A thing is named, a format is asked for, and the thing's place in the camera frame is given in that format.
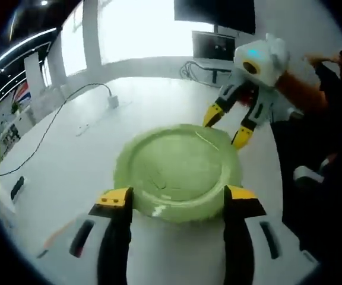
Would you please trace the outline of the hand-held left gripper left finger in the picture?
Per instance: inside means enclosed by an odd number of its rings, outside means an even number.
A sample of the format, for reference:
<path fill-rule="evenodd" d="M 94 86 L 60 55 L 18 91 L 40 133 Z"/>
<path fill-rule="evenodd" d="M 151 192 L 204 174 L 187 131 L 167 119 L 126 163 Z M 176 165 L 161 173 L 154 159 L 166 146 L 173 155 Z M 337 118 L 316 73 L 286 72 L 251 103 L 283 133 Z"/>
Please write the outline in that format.
<path fill-rule="evenodd" d="M 134 190 L 111 189 L 55 233 L 37 262 L 52 284 L 126 284 Z"/>

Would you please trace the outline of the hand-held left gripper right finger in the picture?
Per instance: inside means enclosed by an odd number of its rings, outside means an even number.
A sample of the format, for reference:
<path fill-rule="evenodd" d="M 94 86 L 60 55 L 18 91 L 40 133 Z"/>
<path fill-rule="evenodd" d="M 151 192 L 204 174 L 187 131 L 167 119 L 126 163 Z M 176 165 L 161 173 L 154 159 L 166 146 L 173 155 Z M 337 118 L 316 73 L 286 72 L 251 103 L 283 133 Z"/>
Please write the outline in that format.
<path fill-rule="evenodd" d="M 318 261 L 244 188 L 223 188 L 225 284 L 309 284 Z"/>

